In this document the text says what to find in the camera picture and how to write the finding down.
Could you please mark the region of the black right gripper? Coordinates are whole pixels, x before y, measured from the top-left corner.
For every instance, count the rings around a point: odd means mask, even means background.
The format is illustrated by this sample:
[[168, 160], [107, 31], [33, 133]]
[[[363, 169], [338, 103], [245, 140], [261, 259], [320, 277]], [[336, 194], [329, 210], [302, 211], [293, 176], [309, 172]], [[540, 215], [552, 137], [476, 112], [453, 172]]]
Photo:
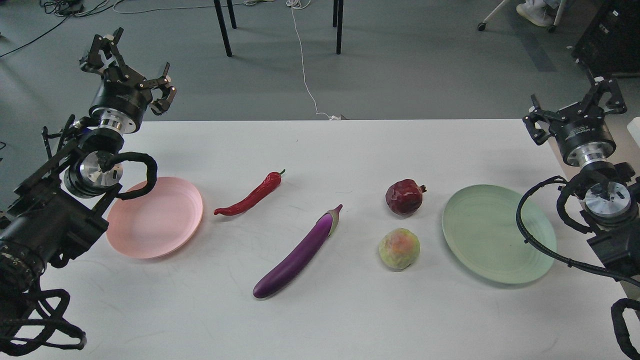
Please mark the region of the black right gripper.
[[522, 118], [530, 138], [537, 146], [555, 137], [562, 161], [568, 166], [584, 167], [604, 161], [617, 149], [605, 123], [606, 116], [627, 112], [627, 104], [615, 78], [590, 78], [590, 88], [580, 101], [580, 109], [565, 107], [557, 111], [542, 109], [535, 95], [532, 106]]

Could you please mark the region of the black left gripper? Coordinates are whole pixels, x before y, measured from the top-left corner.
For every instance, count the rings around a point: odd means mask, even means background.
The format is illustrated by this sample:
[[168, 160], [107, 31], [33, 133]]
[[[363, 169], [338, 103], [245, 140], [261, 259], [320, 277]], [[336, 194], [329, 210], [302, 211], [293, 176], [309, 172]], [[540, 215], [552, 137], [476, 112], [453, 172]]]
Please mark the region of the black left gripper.
[[112, 34], [94, 35], [78, 66], [81, 71], [102, 78], [89, 108], [90, 118], [100, 122], [108, 116], [116, 117], [121, 120], [119, 129], [135, 133], [141, 128], [147, 108], [155, 116], [169, 111], [178, 89], [171, 83], [169, 62], [155, 79], [147, 79], [126, 66], [118, 49], [123, 33], [124, 28], [119, 27]]

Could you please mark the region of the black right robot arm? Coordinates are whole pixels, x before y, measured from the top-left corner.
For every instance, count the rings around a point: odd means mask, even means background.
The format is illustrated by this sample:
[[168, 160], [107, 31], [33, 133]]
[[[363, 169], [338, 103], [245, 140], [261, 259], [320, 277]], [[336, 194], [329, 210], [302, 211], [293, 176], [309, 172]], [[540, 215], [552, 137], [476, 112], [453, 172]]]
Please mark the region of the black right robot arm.
[[[627, 111], [615, 78], [596, 76], [579, 100], [557, 111], [543, 109], [535, 95], [523, 124], [533, 142], [541, 146], [554, 139], [562, 161], [579, 172], [570, 179], [560, 175], [531, 187], [515, 211], [515, 223], [524, 242], [569, 268], [639, 286], [640, 219], [639, 178], [628, 162], [613, 164], [617, 144], [605, 118]], [[560, 220], [582, 234], [600, 265], [592, 265], [560, 255], [535, 239], [526, 228], [522, 209], [540, 189], [558, 185], [556, 211]]]

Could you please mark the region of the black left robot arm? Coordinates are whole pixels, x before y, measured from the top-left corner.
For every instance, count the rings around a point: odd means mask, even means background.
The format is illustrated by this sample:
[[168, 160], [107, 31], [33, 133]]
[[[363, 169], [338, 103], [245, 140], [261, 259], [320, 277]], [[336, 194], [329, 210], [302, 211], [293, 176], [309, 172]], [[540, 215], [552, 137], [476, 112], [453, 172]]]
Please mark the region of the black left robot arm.
[[176, 87], [170, 64], [148, 79], [124, 61], [124, 30], [96, 34], [80, 59], [101, 83], [87, 116], [68, 117], [57, 133], [42, 129], [48, 159], [14, 190], [1, 215], [1, 352], [13, 357], [39, 347], [82, 350], [86, 333], [64, 319], [70, 294], [41, 289], [48, 265], [61, 269], [105, 234], [112, 202], [141, 198], [157, 183], [147, 153], [124, 152], [124, 135], [137, 132], [144, 114], [166, 113]]

